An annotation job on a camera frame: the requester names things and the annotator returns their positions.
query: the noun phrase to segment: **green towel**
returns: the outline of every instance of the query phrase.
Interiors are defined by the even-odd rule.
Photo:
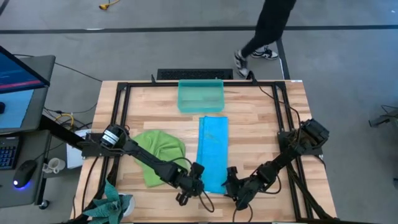
[[[170,161],[178,157],[185,157],[185,145],[178,138],[171,136],[163,131],[146,131],[133,138],[140,147],[150,152],[163,161]],[[154,187],[164,184],[154,170],[136,159],[144,171],[144,180],[147,187]],[[183,159],[176,161],[178,165],[187,168],[187,163]]]

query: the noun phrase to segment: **desk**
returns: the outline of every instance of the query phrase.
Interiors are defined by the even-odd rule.
[[[31,69],[50,81],[55,63],[55,56],[40,56],[21,58]],[[51,134],[76,146],[76,142],[83,139],[66,130],[56,122],[42,115],[48,88],[35,89],[26,111],[24,120],[19,128],[0,129],[0,134],[19,133],[22,146],[17,158],[16,169],[29,159],[34,159],[50,147]],[[36,162],[37,167],[29,182],[23,189],[16,189],[12,180],[16,169],[0,170],[0,208],[18,205],[28,205],[35,202],[40,205],[43,201],[46,177],[42,173],[43,163],[47,161],[48,153],[40,156]]]
[[[111,120],[117,82],[103,82],[98,98],[93,131],[102,133]],[[286,81],[290,105],[299,111],[302,121],[311,117],[302,82]],[[271,88],[263,87],[272,93]],[[256,86],[225,86],[225,108],[220,114],[229,119],[228,166],[238,168],[238,177],[247,177],[259,164],[273,160],[279,154],[276,133],[279,130],[275,115],[274,100],[263,94]],[[119,105],[117,121],[120,120],[122,103]],[[186,157],[195,161],[197,154],[199,117],[203,114],[180,114],[177,108],[177,87],[134,87],[131,88],[126,124],[131,136],[149,129],[161,129],[181,139],[186,145]],[[88,182],[85,206],[97,191],[101,173],[102,158],[99,158]],[[326,172],[313,156],[303,156],[303,167],[309,191],[331,216],[336,216]],[[76,190],[77,215],[81,211],[81,200],[88,171],[94,158],[85,160]],[[282,191],[277,195],[257,194],[251,202],[253,222],[294,221],[286,170],[279,174]],[[184,207],[178,205],[175,196],[178,190],[169,185],[148,189],[144,184],[142,169],[131,156],[122,156],[118,170],[116,188],[123,193],[133,194],[136,208],[123,222],[231,222],[235,206],[230,198],[210,194],[215,206],[214,213],[208,213],[199,198],[191,198]],[[269,191],[277,190],[277,183]],[[298,193],[303,217],[303,198]],[[246,222],[249,209],[238,212],[237,222]]]
[[[25,161],[36,158],[50,147],[50,131],[22,133],[20,138],[22,145],[16,165],[17,168]],[[47,155],[44,154],[36,160],[37,167],[32,178],[29,183],[21,189],[15,188],[12,184],[16,170],[0,171],[0,185],[2,185],[0,188],[0,208],[29,205],[33,202],[36,202],[36,204],[42,203],[43,195],[40,195],[38,192],[40,192],[40,188],[45,185],[42,167],[46,157]]]

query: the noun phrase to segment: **computer monitor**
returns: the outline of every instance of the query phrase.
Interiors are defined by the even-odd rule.
[[[0,93],[47,86],[50,86],[50,82],[0,46]]]

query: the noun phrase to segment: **sneaker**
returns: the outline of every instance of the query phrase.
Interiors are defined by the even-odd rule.
[[[255,50],[252,54],[254,58],[265,58],[267,60],[275,60],[278,58],[278,53],[264,46],[260,49]]]
[[[249,74],[248,61],[241,56],[241,51],[235,51],[234,61],[240,77],[246,78]]]

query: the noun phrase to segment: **teal plastic bin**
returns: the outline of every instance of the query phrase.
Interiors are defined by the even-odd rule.
[[[181,113],[218,113],[224,109],[222,80],[180,80],[178,108]]]

